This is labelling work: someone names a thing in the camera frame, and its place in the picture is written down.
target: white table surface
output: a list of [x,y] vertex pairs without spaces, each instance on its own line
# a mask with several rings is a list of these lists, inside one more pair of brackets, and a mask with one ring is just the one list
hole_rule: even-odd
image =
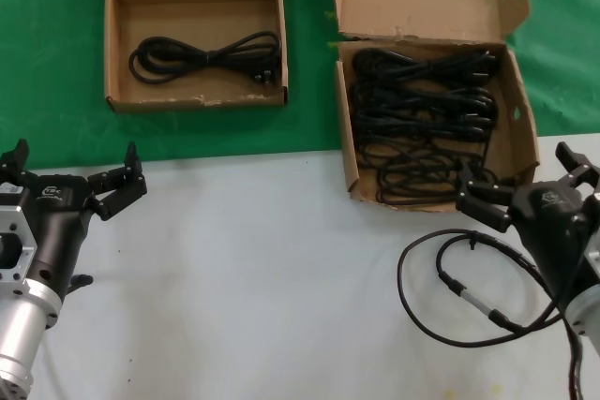
[[[600,135],[544,138],[538,178],[563,173],[558,141],[600,162]],[[404,246],[445,228],[497,234],[468,217],[350,200],[339,152],[144,170],[146,197],[110,222],[93,219],[77,273],[96,281],[67,297],[46,333],[30,399],[568,398],[562,325],[495,348],[460,349],[422,334],[402,309],[396,268]],[[503,238],[522,248],[513,231]],[[437,278],[441,241],[407,259],[415,312],[449,337],[502,334]],[[548,302],[483,246],[457,245],[444,263],[513,320],[532,320]],[[583,389],[597,398],[600,358],[589,343],[585,349]]]

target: black power cord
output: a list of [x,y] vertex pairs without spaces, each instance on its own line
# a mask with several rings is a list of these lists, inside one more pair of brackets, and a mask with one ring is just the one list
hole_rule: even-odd
[[[142,75],[136,61],[156,77]],[[258,83],[273,83],[281,77],[281,40],[273,32],[259,32],[217,51],[203,51],[169,37],[149,37],[129,57],[131,74],[149,84],[166,83],[206,67],[234,70]]]
[[[496,57],[474,51],[438,60],[416,60],[397,52],[364,49],[352,64],[351,120],[361,169],[376,171],[376,200],[389,205],[454,201],[458,170],[468,165],[477,180],[499,183],[485,169],[498,120],[494,96],[484,89]],[[416,89],[416,80],[438,90]],[[456,143],[480,152],[458,151]]]
[[[404,288],[402,285],[402,269],[404,266],[404,261],[408,254],[414,250],[418,245],[423,242],[435,238],[437,236],[443,236],[446,234],[456,234],[457,236],[446,241],[442,247],[440,248],[437,258],[436,258],[436,269],[438,272],[438,277],[443,281],[443,283],[452,290],[458,297],[463,300],[469,302],[473,306],[475,306],[479,311],[484,313],[487,318],[498,325],[501,328],[509,331],[510,334],[497,337],[493,339],[487,339],[484,341],[475,341],[475,342],[461,342],[453,339],[448,339],[444,336],[441,336],[437,333],[432,332],[428,327],[426,327],[423,322],[421,322],[414,312],[411,310],[408,301],[406,300],[406,296],[404,294]],[[452,278],[442,267],[442,257],[444,252],[448,249],[448,247],[452,244],[455,244],[459,241],[469,241],[471,245],[471,249],[475,249],[476,244],[485,244],[496,250],[503,253],[506,257],[514,261],[519,267],[521,267],[525,272],[527,272],[533,280],[542,287],[544,292],[550,297],[551,302],[544,310],[544,312],[531,324],[527,326],[518,325],[511,320],[509,320],[503,313],[496,309],[491,309],[487,307],[483,302],[477,299],[475,296],[470,294],[467,288],[462,285],[459,281]],[[417,239],[413,243],[409,244],[402,255],[397,264],[397,290],[398,295],[400,296],[400,301],[404,306],[407,314],[411,318],[412,322],[426,335],[435,339],[436,341],[442,342],[448,346],[458,347],[458,348],[483,348],[496,346],[499,344],[504,344],[506,342],[515,341],[524,337],[530,333],[537,332],[540,330],[544,330],[550,325],[555,324],[559,320],[562,320],[564,323],[564,327],[567,332],[567,337],[569,340],[569,346],[571,349],[571,362],[569,364],[569,395],[571,400],[582,400],[583,396],[581,394],[581,386],[580,386],[580,371],[581,371],[581,362],[583,358],[583,350],[581,345],[581,339],[579,336],[572,330],[571,326],[567,322],[566,318],[563,314],[557,314],[553,318],[549,319],[552,311],[556,308],[559,300],[563,297],[563,295],[573,286],[573,282],[576,279],[580,264],[574,269],[572,276],[568,281],[564,284],[564,287],[561,289],[561,293],[557,297],[553,297],[550,293],[548,285],[543,280],[541,275],[537,272],[535,266],[530,263],[527,259],[523,257],[519,252],[517,252],[510,245],[505,244],[485,233],[480,233],[478,231],[472,230],[462,230],[462,229],[450,229],[450,230],[440,230],[430,233],[426,236],[423,236],[420,239]]]
[[449,86],[484,86],[498,69],[496,57],[488,50],[419,60],[384,49],[363,49],[356,53],[352,65],[357,74],[372,80],[432,79]]

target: cable wire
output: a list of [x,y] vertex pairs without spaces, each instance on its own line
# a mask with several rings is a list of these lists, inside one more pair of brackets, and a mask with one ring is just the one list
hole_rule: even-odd
[[[261,38],[266,40],[248,44]],[[137,66],[156,77],[142,75]],[[217,51],[203,51],[169,37],[149,37],[129,57],[131,74],[148,84],[173,81],[207,67],[234,70],[258,83],[272,83],[281,76],[281,40],[273,32],[259,32]]]
[[[454,201],[463,165],[476,180],[498,183],[485,169],[498,121],[496,100],[482,87],[497,66],[489,51],[426,61],[364,49],[352,64],[357,75],[350,90],[354,147],[359,168],[376,171],[378,202]],[[440,89],[411,85],[423,79],[439,83]]]
[[[402,269],[403,269],[404,261],[405,261],[406,257],[418,245],[422,244],[425,241],[428,241],[429,239],[435,238],[437,236],[447,235],[447,234],[456,234],[457,236],[446,241],[440,248],[438,255],[436,257],[436,270],[438,272],[438,277],[456,295],[464,298],[467,301],[469,301],[471,299],[470,297],[466,297],[464,295],[465,292],[467,291],[467,288],[464,287],[461,283],[459,283],[457,280],[452,278],[450,275],[448,275],[443,270],[442,257],[443,257],[444,252],[448,249],[448,247],[450,245],[452,245],[456,242],[459,242],[459,241],[468,240],[473,249],[475,247],[475,244],[485,244],[485,245],[491,246],[492,248],[495,248],[496,250],[503,253],[506,257],[508,257],[512,261],[514,261],[519,267],[521,267],[523,270],[525,270],[538,285],[540,285],[542,287],[544,292],[551,299],[550,304],[547,306],[547,308],[542,312],[542,314],[536,320],[534,320],[528,326],[524,326],[524,327],[511,322],[505,315],[503,315],[502,313],[500,313],[497,310],[491,310],[489,308],[487,308],[487,309],[478,308],[478,309],[480,309],[480,311],[485,310],[486,315],[492,322],[496,323],[498,326],[500,326],[506,330],[509,330],[510,334],[501,336],[501,337],[497,337],[497,338],[487,339],[487,340],[483,340],[483,341],[475,341],[475,342],[461,342],[461,341],[457,341],[457,340],[453,340],[453,339],[448,339],[444,336],[441,336],[437,333],[432,332],[427,326],[425,326],[425,324],[423,324],[418,319],[418,317],[411,310],[411,307],[406,299],[406,295],[404,294],[404,288],[402,285]],[[555,324],[559,320],[562,320],[564,327],[566,329],[566,332],[567,332],[569,346],[571,349],[571,362],[569,364],[569,395],[570,395],[571,400],[582,400],[583,396],[581,394],[581,386],[580,386],[580,370],[581,370],[581,362],[582,362],[582,358],[583,358],[583,351],[582,351],[581,339],[571,329],[571,326],[569,325],[569,323],[567,322],[566,318],[564,317],[564,315],[562,313],[559,313],[556,316],[554,316],[553,318],[549,319],[550,315],[552,314],[552,311],[554,309],[556,309],[556,306],[558,305],[560,299],[566,294],[566,292],[569,291],[570,288],[572,288],[573,283],[575,282],[575,279],[577,277],[580,263],[581,263],[581,260],[577,264],[573,273],[569,276],[569,278],[567,278],[567,281],[565,282],[563,288],[559,291],[560,292],[559,295],[554,297],[554,296],[552,296],[552,294],[548,288],[548,285],[544,282],[541,275],[537,272],[535,266],[532,263],[530,263],[528,260],[526,260],[519,252],[517,252],[510,245],[505,244],[505,243],[493,238],[492,236],[486,235],[485,233],[480,233],[478,231],[463,230],[463,229],[439,230],[439,231],[432,232],[426,236],[423,236],[423,237],[417,239],[416,241],[409,244],[404,249],[404,251],[402,252],[400,259],[398,261],[398,265],[397,265],[397,289],[398,289],[398,295],[400,297],[400,301],[402,302],[402,305],[404,306],[404,309],[405,309],[406,313],[409,315],[409,317],[411,318],[412,322],[423,333],[425,333],[429,337],[435,339],[436,341],[442,342],[448,346],[452,346],[452,347],[483,348],[483,347],[496,346],[499,344],[504,344],[506,342],[515,341],[515,340],[520,339],[521,337],[524,337],[530,333],[544,330],[547,327]]]

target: cardboard box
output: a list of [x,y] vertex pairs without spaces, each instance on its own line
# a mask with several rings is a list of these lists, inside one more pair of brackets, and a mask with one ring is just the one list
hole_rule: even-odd
[[[376,202],[374,170],[359,170],[354,151],[348,89],[355,74],[354,54],[378,47],[420,59],[438,58],[474,49],[490,49],[501,67],[486,88],[496,97],[499,120],[487,154],[486,167],[501,179],[515,177],[520,184],[533,180],[539,165],[533,112],[515,55],[503,38],[529,16],[529,0],[336,0],[339,30],[337,102],[342,133],[346,186],[353,199]],[[473,144],[459,144],[473,150]],[[419,211],[454,211],[454,204],[393,207]]]
[[[284,105],[288,68],[283,0],[106,0],[105,92],[117,112],[196,110],[233,105]],[[172,37],[216,50],[269,30],[282,44],[281,81],[262,85],[219,68],[161,85],[133,78],[128,58],[147,37]]]

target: green cloth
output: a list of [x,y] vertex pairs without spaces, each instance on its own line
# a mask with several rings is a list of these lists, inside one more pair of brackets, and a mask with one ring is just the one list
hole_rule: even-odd
[[[333,0],[285,0],[290,102],[116,115],[103,99],[104,0],[0,0],[0,145],[28,167],[337,149]],[[540,135],[600,131],[600,0],[532,0],[512,37]]]

